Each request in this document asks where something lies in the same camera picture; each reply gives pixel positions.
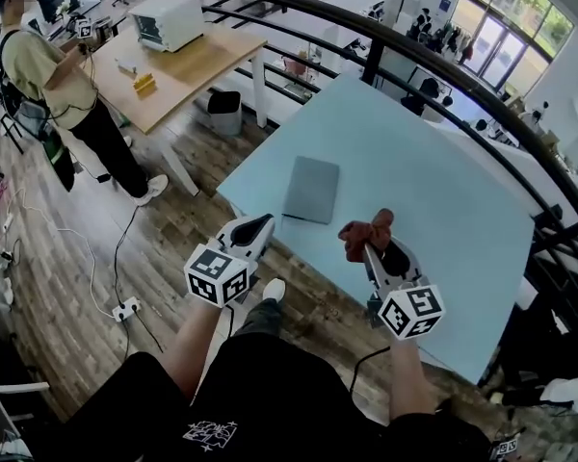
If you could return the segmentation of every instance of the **backpack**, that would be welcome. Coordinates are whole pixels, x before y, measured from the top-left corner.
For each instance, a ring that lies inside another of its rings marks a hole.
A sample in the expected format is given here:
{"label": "backpack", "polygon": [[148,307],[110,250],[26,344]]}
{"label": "backpack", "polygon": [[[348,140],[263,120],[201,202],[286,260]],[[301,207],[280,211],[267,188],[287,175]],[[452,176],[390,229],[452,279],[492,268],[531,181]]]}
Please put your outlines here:
{"label": "backpack", "polygon": [[2,63],[2,52],[9,38],[18,30],[7,33],[0,43],[0,95],[2,105],[12,121],[16,121],[26,132],[40,141],[49,163],[56,171],[68,192],[75,184],[75,168],[70,159],[70,151],[62,138],[49,123],[51,112],[44,101],[34,101],[11,82]]}

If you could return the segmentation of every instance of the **gray notebook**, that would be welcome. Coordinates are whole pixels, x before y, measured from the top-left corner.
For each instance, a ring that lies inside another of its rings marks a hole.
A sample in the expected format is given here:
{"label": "gray notebook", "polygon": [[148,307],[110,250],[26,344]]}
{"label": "gray notebook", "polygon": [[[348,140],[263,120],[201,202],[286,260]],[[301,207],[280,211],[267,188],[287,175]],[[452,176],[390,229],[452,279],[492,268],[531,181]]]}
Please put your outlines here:
{"label": "gray notebook", "polygon": [[298,156],[282,214],[329,224],[336,200],[338,166]]}

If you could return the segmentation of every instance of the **yellow object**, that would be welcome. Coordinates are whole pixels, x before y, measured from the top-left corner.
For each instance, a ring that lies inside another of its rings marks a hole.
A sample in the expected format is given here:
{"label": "yellow object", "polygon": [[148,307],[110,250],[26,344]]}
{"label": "yellow object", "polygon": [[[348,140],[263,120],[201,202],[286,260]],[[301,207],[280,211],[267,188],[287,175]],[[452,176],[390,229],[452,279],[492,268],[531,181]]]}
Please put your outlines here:
{"label": "yellow object", "polygon": [[147,73],[145,75],[142,75],[139,79],[137,79],[133,83],[133,88],[135,89],[136,92],[140,92],[149,86],[155,86],[155,85],[156,85],[156,80],[154,80],[154,76],[151,73]]}

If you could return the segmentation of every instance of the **red cloth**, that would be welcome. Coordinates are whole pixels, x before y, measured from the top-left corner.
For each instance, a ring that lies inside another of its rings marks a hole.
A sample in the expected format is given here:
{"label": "red cloth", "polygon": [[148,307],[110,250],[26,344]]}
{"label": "red cloth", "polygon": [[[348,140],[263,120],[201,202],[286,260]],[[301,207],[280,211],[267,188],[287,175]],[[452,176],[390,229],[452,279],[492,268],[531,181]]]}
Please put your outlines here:
{"label": "red cloth", "polygon": [[392,239],[392,222],[394,213],[381,209],[371,223],[352,220],[338,233],[338,238],[345,242],[345,251],[349,262],[363,262],[363,251],[366,243],[379,251],[385,251]]}

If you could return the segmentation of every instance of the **white microwave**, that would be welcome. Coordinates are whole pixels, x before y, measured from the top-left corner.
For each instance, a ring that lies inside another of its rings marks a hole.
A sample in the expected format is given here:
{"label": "white microwave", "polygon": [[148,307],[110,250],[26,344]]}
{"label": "white microwave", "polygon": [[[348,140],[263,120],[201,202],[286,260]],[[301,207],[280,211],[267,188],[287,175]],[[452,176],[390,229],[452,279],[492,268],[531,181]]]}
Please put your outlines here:
{"label": "white microwave", "polygon": [[131,9],[142,44],[174,52],[203,35],[199,0],[145,0]]}

